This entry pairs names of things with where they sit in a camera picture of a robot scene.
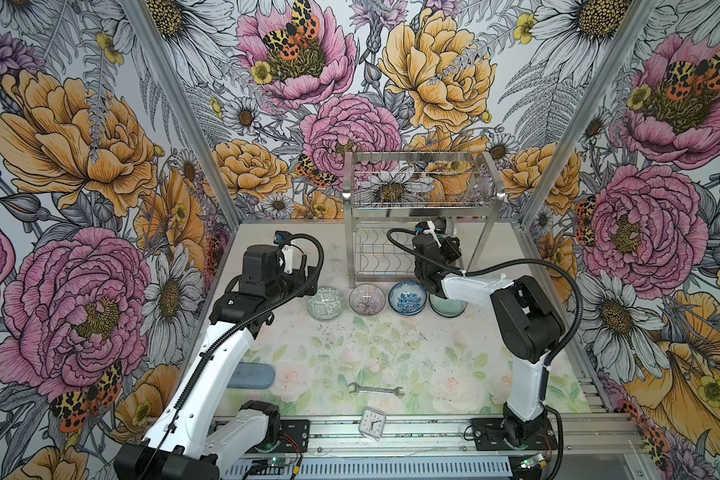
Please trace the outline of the blue floral bowl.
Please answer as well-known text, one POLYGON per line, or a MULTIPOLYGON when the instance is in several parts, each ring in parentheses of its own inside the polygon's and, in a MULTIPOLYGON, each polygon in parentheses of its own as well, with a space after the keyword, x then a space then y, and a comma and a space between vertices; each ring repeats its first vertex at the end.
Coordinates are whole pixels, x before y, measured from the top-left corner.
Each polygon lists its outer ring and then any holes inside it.
POLYGON ((427 290, 416 281, 396 283, 388 293, 388 304, 402 316, 415 316, 424 310, 428 302, 427 290))

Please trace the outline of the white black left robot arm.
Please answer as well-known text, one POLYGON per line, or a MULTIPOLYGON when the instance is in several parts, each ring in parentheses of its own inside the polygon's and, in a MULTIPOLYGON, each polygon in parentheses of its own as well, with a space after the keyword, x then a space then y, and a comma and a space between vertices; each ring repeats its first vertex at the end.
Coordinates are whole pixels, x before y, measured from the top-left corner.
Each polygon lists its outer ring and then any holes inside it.
POLYGON ((276 406, 244 405, 221 429, 210 429, 229 382, 261 328, 288 302, 316 291, 325 253, 310 235, 317 262, 293 264, 296 235, 279 231, 272 245, 252 245, 242 271, 215 301, 197 356, 164 412, 138 444, 125 444, 113 465, 120 479, 218 479, 254 447, 280 436, 276 406))

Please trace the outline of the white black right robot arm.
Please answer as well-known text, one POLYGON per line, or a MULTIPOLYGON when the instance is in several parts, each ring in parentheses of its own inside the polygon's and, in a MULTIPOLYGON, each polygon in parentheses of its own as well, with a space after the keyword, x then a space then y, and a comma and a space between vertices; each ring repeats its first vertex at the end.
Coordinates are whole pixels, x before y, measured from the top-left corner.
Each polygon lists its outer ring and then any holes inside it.
POLYGON ((508 279, 505 270, 541 262, 512 259, 468 272, 456 267, 458 238, 441 233, 432 222, 417 224, 411 235, 414 273, 429 294, 493 309, 501 339, 514 357, 502 438, 513 448, 528 444, 545 429, 549 364, 563 338, 564 322, 535 278, 508 279))

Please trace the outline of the mint green striped bowl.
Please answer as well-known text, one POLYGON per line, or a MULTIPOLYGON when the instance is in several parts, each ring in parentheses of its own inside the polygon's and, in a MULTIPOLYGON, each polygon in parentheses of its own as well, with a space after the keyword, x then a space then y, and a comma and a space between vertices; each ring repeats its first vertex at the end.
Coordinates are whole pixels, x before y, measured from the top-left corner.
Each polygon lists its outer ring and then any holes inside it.
POLYGON ((464 313, 467 303, 461 300, 452 300, 431 295, 428 299, 432 310, 444 318, 456 318, 464 313))

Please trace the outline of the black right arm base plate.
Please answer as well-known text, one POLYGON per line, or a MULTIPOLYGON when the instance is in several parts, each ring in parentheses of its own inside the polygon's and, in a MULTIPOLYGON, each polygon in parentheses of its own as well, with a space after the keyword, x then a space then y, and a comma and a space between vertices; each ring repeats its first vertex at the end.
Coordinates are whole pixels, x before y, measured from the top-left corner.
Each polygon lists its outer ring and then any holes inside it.
POLYGON ((478 451, 551 451, 558 446, 552 424, 545 414, 524 422, 514 417, 477 417, 469 431, 478 451))

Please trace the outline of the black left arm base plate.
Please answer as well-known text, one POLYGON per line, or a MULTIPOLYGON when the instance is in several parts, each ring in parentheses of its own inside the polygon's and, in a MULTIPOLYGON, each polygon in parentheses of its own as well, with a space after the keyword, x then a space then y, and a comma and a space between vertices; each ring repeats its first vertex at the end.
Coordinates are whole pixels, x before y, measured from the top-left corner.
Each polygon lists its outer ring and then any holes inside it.
POLYGON ((280 422, 280 431, 275 440, 266 443, 262 453, 305 453, 309 446, 311 422, 309 420, 286 419, 280 422))

